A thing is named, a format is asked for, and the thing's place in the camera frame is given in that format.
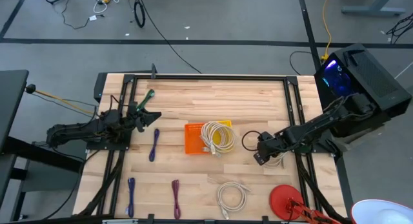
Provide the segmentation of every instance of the coiled black cable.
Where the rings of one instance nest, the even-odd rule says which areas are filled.
[[[136,6],[139,5],[139,8],[141,10],[141,14],[142,14],[142,23],[140,22],[139,18],[137,17],[136,14]],[[145,15],[145,11],[143,10],[143,5],[141,3],[141,0],[135,0],[135,4],[134,4],[134,14],[135,14],[135,21],[136,24],[140,27],[143,28],[145,25],[145,20],[146,20],[146,15]]]
[[[399,38],[408,30],[413,28],[413,14],[410,16],[400,20],[391,28],[389,31],[387,31],[386,35],[391,34],[392,38],[390,40],[390,44],[396,44],[396,42],[399,40]]]

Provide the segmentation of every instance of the gray floor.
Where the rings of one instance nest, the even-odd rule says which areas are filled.
[[[168,39],[308,41],[298,0],[144,0],[159,29]],[[317,42],[327,42],[321,11],[324,0],[305,0]],[[0,26],[6,22],[18,0],[0,0]],[[369,4],[372,0],[330,0],[327,22],[335,43],[387,43],[381,34],[399,18],[354,17],[342,15],[342,5]],[[389,5],[413,12],[413,0],[391,0]],[[93,15],[94,0],[70,0],[66,21],[83,25]],[[110,3],[104,18],[90,22],[86,28],[72,30],[63,25],[60,12],[64,2],[50,6],[44,0],[26,0],[5,38],[18,39],[161,39],[147,19],[144,29],[136,26],[127,0]],[[413,31],[399,43],[413,43]],[[204,73],[215,74],[294,74],[288,57],[306,47],[286,46],[213,46],[178,45],[174,48]],[[413,49],[371,49],[373,55],[392,75],[397,75],[413,61]],[[313,74],[310,55],[296,54],[295,68]],[[29,83],[55,95],[94,102],[92,92],[98,72],[148,70],[155,63],[159,72],[193,73],[167,45],[58,45],[0,44],[0,70],[27,69]],[[413,68],[399,77],[409,88],[413,85]],[[413,148],[409,134],[413,110],[393,119],[382,133],[363,146],[345,153],[348,177],[354,201],[380,198],[413,207],[411,184]],[[22,140],[42,141],[46,129],[56,123],[86,121],[87,117],[63,110],[37,97],[25,94],[12,127],[11,136]],[[63,149],[67,152],[73,148]],[[23,213],[41,219],[63,202],[69,188],[59,191],[29,192]],[[15,197],[18,181],[9,184],[4,203]],[[75,196],[55,217],[69,216]],[[0,222],[8,221],[2,206]]]

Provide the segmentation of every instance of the black wire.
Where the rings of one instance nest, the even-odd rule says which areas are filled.
[[[257,149],[248,149],[248,148],[244,145],[244,138],[245,138],[245,136],[247,136],[247,134],[249,134],[249,133],[257,133],[257,134],[259,134],[259,135],[261,136],[261,133],[258,132],[257,130],[250,130],[250,131],[248,131],[247,133],[244,134],[243,138],[241,139],[241,144],[242,144],[243,148],[245,148],[245,150],[248,150],[248,151],[257,151]]]
[[[80,103],[80,104],[84,104],[84,105],[89,105],[91,107],[96,107],[96,105],[90,104],[90,103],[86,103],[83,101],[76,101],[76,100],[72,100],[72,99],[62,99],[63,101],[71,101],[71,102],[76,102],[76,103]]]
[[[405,24],[405,25],[403,25],[403,26],[401,26],[401,27],[399,27],[399,25],[401,25],[401,24],[403,24],[403,23],[405,23],[405,22],[408,22],[408,23]],[[390,40],[390,44],[396,44],[396,42],[399,40],[399,38],[400,38],[405,32],[407,32],[408,30],[410,30],[411,28],[413,28],[413,13],[412,13],[410,16],[408,16],[408,17],[406,17],[406,18],[398,21],[397,24],[395,24],[395,25],[393,26],[393,28],[391,28],[389,31],[387,31],[386,35],[389,35],[389,34],[392,35],[392,38],[391,38],[391,40]]]
[[[150,20],[150,22],[153,24],[153,26],[155,27],[156,31],[159,33],[160,36],[162,36],[162,38],[166,41],[166,43],[168,43],[169,47],[175,52],[175,54],[182,59],[182,61],[184,61],[188,66],[190,66],[192,69],[194,69],[195,71],[199,72],[200,74],[202,74],[202,72],[200,72],[198,69],[196,69],[194,66],[192,66],[190,63],[188,63],[188,61],[186,61],[185,59],[183,59],[177,52],[176,50],[172,47],[172,45],[169,43],[169,41],[165,38],[165,36],[161,33],[161,31],[159,31],[159,29],[157,28],[157,26],[155,25],[154,21],[152,20],[152,18],[150,17],[148,10],[146,9],[145,3],[143,2],[143,0],[140,0],[142,2],[143,8],[145,9],[146,14],[148,15],[148,18]]]
[[[74,26],[72,26],[71,24],[66,23],[66,17],[65,17],[65,15],[64,15],[64,12],[66,12],[66,10],[67,10],[67,4],[68,4],[68,3],[69,3],[69,0],[66,0],[65,9],[61,12],[61,15],[62,15],[62,17],[63,17],[63,24],[65,24],[66,26],[72,27],[74,30],[78,30],[78,29],[80,29],[80,28],[86,27],[86,25],[89,23],[89,17],[88,17],[88,19],[86,20],[86,23],[85,23],[83,26],[74,27]]]
[[[307,53],[307,54],[311,54],[311,55],[313,55],[313,56],[316,56],[317,58],[318,58],[318,56],[315,55],[315,54],[313,54],[313,53],[311,53],[311,52],[305,52],[305,51],[302,51],[302,50],[296,50],[296,51],[294,51],[294,52],[292,52],[292,53],[290,54],[290,66],[291,66],[291,68],[297,73],[297,75],[301,76],[301,74],[298,73],[298,71],[294,68],[294,66],[292,66],[291,57],[292,57],[295,53]]]
[[[61,205],[59,208],[57,208],[53,213],[51,213],[51,214],[48,215],[47,217],[43,218],[43,220],[46,220],[46,219],[51,218],[53,215],[55,215],[57,212],[59,212],[59,211],[63,208],[64,205],[66,205],[66,203],[68,202],[68,200],[69,200],[70,197],[72,196],[74,190],[76,189],[76,185],[77,185],[77,183],[79,182],[80,177],[82,176],[82,175],[81,175],[81,172],[83,171],[83,168],[85,167],[87,161],[88,161],[90,158],[92,158],[94,155],[96,155],[96,154],[100,151],[100,150],[96,150],[93,154],[91,154],[91,155],[89,156],[89,158],[87,158],[86,160],[84,160],[84,159],[82,159],[82,158],[80,158],[80,157],[77,157],[77,156],[73,156],[73,155],[70,155],[70,154],[62,153],[62,152],[60,152],[60,151],[58,151],[58,150],[56,150],[56,149],[54,149],[54,148],[52,148],[52,150],[55,151],[56,153],[60,154],[60,155],[63,155],[63,156],[68,156],[68,157],[80,159],[80,160],[82,161],[82,165],[81,165],[80,168],[79,168],[79,175],[78,175],[78,177],[77,177],[77,179],[76,179],[75,185],[73,186],[72,190],[70,191],[69,196],[66,198],[66,200],[62,203],[62,205]]]
[[[39,95],[36,95],[36,94],[31,94],[31,95],[32,95],[32,96],[37,96],[37,97],[39,97],[39,98],[41,98],[41,99],[44,99],[45,101],[55,103],[55,104],[59,105],[60,107],[67,108],[67,109],[69,109],[69,110],[71,110],[71,111],[73,111],[73,112],[77,112],[78,114],[85,115],[86,117],[92,117],[92,116],[89,116],[89,115],[84,114],[84,113],[82,113],[82,112],[79,112],[79,111],[77,111],[77,110],[74,110],[73,108],[69,108],[69,107],[66,107],[66,106],[64,106],[64,105],[62,105],[62,104],[59,104],[59,103],[57,103],[57,102],[55,102],[55,101],[52,101],[52,100],[43,98],[43,97],[41,97],[41,96],[39,96]]]
[[[139,8],[141,9],[142,23],[140,22],[139,18],[137,17],[137,14],[136,14],[136,6],[137,5],[139,5]],[[146,16],[145,16],[145,11],[143,10],[143,5],[142,5],[140,0],[135,0],[135,3],[134,3],[134,16],[135,16],[136,24],[140,28],[143,28],[145,26]]]

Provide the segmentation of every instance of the wooden tabletop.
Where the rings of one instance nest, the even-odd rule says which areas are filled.
[[[108,74],[99,111],[109,109],[110,95],[119,97],[123,74]],[[322,114],[317,87],[312,76],[298,76],[299,90],[305,119]],[[181,219],[224,219],[216,202],[216,190],[227,181],[237,181],[248,187],[247,204],[241,212],[230,212],[230,219],[279,220],[271,211],[268,200],[277,185],[292,185],[299,190],[296,160],[288,153],[277,168],[259,166],[241,146],[241,136],[249,130],[275,133],[289,126],[283,84],[280,81],[215,81],[140,79],[135,100],[143,100],[149,89],[155,90],[146,105],[148,111],[162,112],[162,116],[144,133],[134,131],[130,149],[126,152],[121,185],[116,205],[117,218],[127,218],[129,202],[127,179],[136,179],[134,194],[135,218],[174,218],[174,197],[171,182],[180,181],[179,205]],[[296,123],[299,123],[297,110]],[[184,125],[207,121],[231,120],[237,143],[234,150],[220,158],[211,155],[191,156],[184,153]],[[154,129],[160,137],[154,162],[148,155],[154,142]],[[245,145],[255,146],[257,136],[246,137]],[[101,186],[108,152],[101,151],[86,165],[77,193],[74,214],[83,210]],[[320,190],[341,215],[346,216],[343,196],[334,159],[329,154],[313,154],[314,167]],[[311,207],[312,193],[308,188]],[[226,190],[224,202],[235,205],[240,199],[237,190]],[[105,213],[110,195],[106,196]]]

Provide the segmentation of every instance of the red object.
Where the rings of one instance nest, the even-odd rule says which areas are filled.
[[[292,214],[291,210],[287,209],[290,204],[289,199],[304,203],[303,197],[297,189],[290,185],[279,185],[275,187],[270,194],[270,207],[274,214],[285,221],[292,221],[299,217],[299,214]]]
[[[292,221],[301,216],[310,224],[340,224],[337,220],[327,217],[318,210],[309,209],[303,203],[301,194],[290,185],[277,186],[272,190],[270,195],[272,211],[285,221]]]

